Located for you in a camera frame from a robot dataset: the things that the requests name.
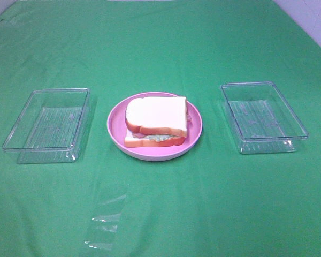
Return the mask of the green lettuce leaf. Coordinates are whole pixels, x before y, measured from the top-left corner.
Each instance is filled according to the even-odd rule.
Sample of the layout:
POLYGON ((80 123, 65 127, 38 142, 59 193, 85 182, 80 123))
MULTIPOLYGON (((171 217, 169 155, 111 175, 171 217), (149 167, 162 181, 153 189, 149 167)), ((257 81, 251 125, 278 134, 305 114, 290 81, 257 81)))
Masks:
POLYGON ((162 142, 162 141, 175 138, 175 136, 170 134, 152 134, 152 135, 146 135, 145 138, 156 142, 162 142))

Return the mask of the white bread slice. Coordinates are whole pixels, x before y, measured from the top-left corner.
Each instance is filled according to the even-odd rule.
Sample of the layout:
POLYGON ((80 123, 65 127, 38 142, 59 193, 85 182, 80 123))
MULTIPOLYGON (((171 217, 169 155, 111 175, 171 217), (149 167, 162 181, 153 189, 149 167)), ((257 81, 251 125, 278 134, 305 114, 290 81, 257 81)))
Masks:
POLYGON ((134 138, 132 137, 132 132, 130 130, 126 130, 126 136, 124 139, 124 144, 126 147, 169 147, 169 146, 179 146, 185 142, 185 137, 178 137, 162 141, 156 142, 153 140, 148 140, 146 138, 134 138))

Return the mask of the bacon strip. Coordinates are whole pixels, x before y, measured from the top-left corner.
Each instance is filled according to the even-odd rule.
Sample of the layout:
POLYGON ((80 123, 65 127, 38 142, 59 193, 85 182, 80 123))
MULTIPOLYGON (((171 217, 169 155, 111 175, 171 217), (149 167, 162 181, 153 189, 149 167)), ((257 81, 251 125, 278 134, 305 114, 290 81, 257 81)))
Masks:
POLYGON ((146 135, 143 133, 132 133, 132 137, 141 139, 141 138, 146 137, 146 135))
POLYGON ((191 115, 190 115, 190 114, 187 114, 186 117, 187 117, 187 122, 188 122, 188 123, 191 123, 191 122, 192 122, 192 117, 191 117, 191 115))

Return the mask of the green tablecloth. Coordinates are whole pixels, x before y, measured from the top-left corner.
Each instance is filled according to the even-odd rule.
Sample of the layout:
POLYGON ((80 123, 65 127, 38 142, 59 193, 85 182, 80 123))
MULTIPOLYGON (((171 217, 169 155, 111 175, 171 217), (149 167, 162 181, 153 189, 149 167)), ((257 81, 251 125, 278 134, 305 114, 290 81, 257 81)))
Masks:
POLYGON ((321 48, 274 1, 17 1, 0 16, 0 256, 82 256, 94 210, 124 193, 108 256, 321 256, 321 48), (240 154, 220 85, 274 82, 309 138, 240 154), (36 89, 97 100, 73 163, 18 165, 2 144, 36 89), (144 162, 106 129, 142 92, 186 96, 203 132, 144 162))

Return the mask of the clear plastic right tray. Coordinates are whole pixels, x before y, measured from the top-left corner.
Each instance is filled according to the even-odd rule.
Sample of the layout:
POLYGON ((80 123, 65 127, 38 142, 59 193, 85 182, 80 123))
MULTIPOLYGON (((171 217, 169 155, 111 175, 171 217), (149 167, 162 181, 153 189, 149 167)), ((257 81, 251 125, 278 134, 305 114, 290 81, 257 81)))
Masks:
POLYGON ((289 153, 309 136, 278 87, 270 81, 220 87, 223 108, 241 154, 289 153))

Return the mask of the clear plastic tray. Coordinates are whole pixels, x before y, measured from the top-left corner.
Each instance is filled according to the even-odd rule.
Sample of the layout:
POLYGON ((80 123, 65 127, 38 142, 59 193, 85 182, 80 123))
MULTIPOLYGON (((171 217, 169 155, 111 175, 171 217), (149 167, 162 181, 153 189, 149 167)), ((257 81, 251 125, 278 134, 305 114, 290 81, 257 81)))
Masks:
POLYGON ((32 91, 3 151, 16 164, 74 162, 86 146, 92 105, 88 88, 32 91))
POLYGON ((278 87, 270 81, 220 87, 223 108, 241 154, 289 153, 309 136, 278 87))

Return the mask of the clear plastic left tray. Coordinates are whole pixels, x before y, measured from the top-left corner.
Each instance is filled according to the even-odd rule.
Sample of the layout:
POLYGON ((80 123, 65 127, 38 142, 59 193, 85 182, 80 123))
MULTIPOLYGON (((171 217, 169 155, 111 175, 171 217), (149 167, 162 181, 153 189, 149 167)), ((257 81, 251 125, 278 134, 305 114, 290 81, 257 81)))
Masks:
POLYGON ((3 151, 16 164, 74 162, 86 146, 92 105, 88 88, 32 91, 3 151))

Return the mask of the clear plastic wrap sheet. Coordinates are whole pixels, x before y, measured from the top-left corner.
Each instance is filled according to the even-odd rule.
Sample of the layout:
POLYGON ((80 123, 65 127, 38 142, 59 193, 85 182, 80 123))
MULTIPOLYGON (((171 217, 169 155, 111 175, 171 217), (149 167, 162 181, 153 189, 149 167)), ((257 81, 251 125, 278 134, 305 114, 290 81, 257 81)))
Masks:
POLYGON ((110 256, 127 197, 126 184, 109 184, 100 190, 82 245, 82 256, 110 256))

